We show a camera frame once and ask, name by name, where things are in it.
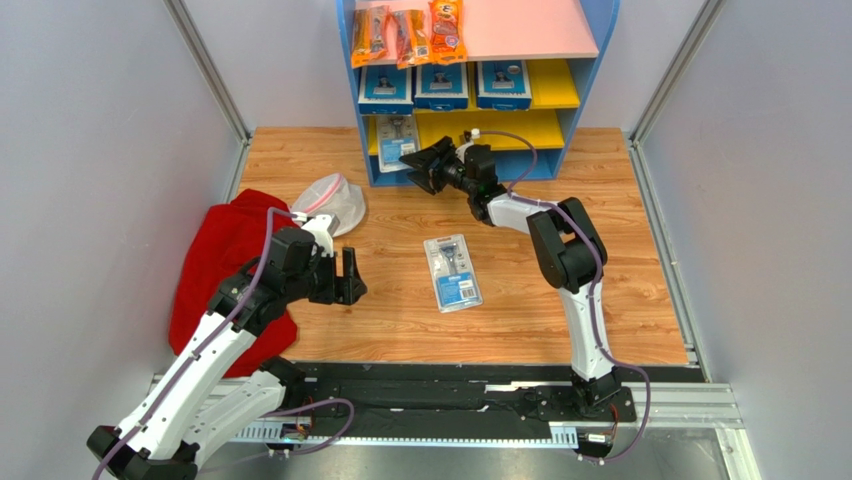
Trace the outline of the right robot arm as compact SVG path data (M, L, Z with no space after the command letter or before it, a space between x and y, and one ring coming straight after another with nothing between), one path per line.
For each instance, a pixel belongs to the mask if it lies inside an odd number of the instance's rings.
M571 341L572 404L593 418L618 413L620 363L605 339L600 282L607 252L582 202L554 203L515 192L498 178L485 144L456 146L449 137L401 156L408 179L436 195L446 187L466 194L474 218L529 235L540 272L562 302Z

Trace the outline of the orange BIC razor bag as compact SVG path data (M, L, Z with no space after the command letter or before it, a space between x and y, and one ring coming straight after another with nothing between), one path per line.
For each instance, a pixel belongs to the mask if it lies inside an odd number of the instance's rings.
M431 62L450 65L467 61L462 35L464 4L461 0L429 2Z

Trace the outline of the narrow orange razor pack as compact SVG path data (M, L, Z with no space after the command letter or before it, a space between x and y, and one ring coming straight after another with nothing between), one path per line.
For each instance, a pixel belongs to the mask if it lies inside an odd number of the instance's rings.
M402 70L430 63L425 12L416 9L395 10L391 17L396 30L396 67Z

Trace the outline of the clear blister razor pack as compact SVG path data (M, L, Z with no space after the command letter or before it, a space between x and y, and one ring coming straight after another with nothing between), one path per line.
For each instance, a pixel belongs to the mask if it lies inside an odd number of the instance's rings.
M420 149L416 118L404 115L381 115L376 118L375 139L381 173L409 170L401 161L405 155Z
M484 303L463 235L425 240L423 247L441 313L474 308Z

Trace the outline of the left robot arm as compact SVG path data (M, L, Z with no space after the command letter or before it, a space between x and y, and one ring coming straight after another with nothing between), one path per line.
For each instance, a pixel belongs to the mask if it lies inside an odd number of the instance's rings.
M139 406L116 426L99 426L87 446L93 476L193 479L244 427L267 415L297 417L327 401L305 401L305 374L274 355L214 404L214 388L290 304L353 305L368 291L356 251L335 252L327 228L269 229L263 250L217 287L174 363Z

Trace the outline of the white blue Harry's box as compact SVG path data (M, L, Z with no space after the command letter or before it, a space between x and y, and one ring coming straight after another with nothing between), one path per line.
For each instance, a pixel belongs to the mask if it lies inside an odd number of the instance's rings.
M413 101L416 109L455 111L469 107L465 63L425 64L415 68Z
M361 115L412 115L413 79L410 69L394 65L361 69L357 110Z

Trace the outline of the blue razor box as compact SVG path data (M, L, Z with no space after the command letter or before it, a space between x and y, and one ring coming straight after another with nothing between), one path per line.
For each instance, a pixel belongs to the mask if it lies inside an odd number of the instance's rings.
M532 88L524 60L476 63L476 106L498 111L526 111L532 105Z

